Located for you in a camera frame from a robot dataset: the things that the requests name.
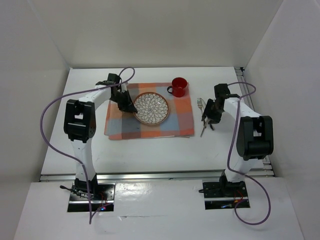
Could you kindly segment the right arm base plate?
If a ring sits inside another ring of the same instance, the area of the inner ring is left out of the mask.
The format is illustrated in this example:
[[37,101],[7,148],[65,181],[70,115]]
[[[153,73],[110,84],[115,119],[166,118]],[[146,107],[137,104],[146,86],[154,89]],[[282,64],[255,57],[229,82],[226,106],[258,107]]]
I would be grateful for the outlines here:
[[223,188],[219,182],[203,182],[202,189],[198,190],[204,197],[206,210],[224,210],[250,208],[250,201],[246,184],[241,181],[231,188]]

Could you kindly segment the silver fork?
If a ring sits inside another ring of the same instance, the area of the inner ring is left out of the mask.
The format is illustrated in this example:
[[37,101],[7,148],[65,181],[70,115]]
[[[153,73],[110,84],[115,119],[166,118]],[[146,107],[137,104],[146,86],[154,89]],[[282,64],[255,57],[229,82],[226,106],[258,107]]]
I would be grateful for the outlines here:
[[203,113],[204,105],[203,105],[203,102],[202,102],[201,98],[197,98],[197,106],[201,110],[201,112]]

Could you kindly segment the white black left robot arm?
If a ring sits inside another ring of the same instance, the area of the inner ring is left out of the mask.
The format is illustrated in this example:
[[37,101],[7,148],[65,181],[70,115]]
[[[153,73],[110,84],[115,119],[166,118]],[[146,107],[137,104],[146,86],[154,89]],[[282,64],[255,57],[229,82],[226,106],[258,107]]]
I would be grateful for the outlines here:
[[121,84],[121,77],[110,73],[107,80],[99,81],[94,91],[79,99],[66,102],[63,130],[74,150],[74,157],[81,163],[76,168],[74,190],[88,200],[97,197],[99,185],[92,160],[92,138],[97,129],[96,110],[106,101],[117,104],[125,113],[137,113],[127,84]]

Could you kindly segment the silver spoon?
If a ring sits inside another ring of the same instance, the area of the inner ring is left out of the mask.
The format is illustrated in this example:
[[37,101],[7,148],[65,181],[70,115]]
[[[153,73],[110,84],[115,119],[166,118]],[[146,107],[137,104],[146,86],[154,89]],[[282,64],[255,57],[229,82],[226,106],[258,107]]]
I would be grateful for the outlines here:
[[206,120],[203,122],[203,128],[202,128],[200,137],[203,136],[203,134],[204,134],[204,132],[205,132],[205,129],[207,128],[207,124],[208,124],[208,119],[206,119]]

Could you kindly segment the red enamel mug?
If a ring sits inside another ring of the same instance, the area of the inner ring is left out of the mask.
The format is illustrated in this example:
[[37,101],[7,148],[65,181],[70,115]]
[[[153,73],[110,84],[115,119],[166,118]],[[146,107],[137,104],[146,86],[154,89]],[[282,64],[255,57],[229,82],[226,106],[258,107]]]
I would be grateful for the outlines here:
[[181,98],[186,94],[188,82],[185,78],[176,77],[171,85],[167,87],[167,92],[176,98]]

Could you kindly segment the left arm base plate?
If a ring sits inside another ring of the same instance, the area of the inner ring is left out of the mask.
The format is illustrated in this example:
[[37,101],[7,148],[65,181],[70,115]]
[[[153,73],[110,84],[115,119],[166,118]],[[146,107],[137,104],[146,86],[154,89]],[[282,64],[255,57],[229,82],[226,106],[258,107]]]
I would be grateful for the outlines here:
[[[100,212],[113,212],[115,189],[115,183],[98,185],[97,193],[90,194],[92,212],[95,212],[97,209],[100,209]],[[89,212],[87,192],[85,190],[76,190],[74,183],[70,188],[67,188],[67,190],[70,191],[67,212]]]

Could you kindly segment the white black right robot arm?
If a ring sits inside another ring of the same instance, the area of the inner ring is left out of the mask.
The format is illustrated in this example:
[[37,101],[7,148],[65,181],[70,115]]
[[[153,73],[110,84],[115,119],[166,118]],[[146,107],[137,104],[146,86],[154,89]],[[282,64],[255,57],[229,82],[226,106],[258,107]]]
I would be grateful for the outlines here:
[[273,152],[273,120],[252,110],[241,96],[231,93],[227,83],[217,84],[214,94],[214,99],[207,100],[201,116],[203,126],[219,124],[224,113],[234,118],[235,125],[227,154],[227,168],[222,172],[218,186],[204,193],[232,197],[243,189],[245,175],[255,163]]

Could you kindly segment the floral patterned ceramic plate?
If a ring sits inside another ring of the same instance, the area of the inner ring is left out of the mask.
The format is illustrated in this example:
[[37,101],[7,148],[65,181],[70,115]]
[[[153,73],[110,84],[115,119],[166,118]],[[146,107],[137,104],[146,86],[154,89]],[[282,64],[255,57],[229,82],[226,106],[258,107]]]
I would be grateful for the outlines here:
[[137,113],[134,113],[135,118],[145,125],[158,125],[165,121],[170,113],[168,101],[156,92],[139,94],[133,104],[137,110]]

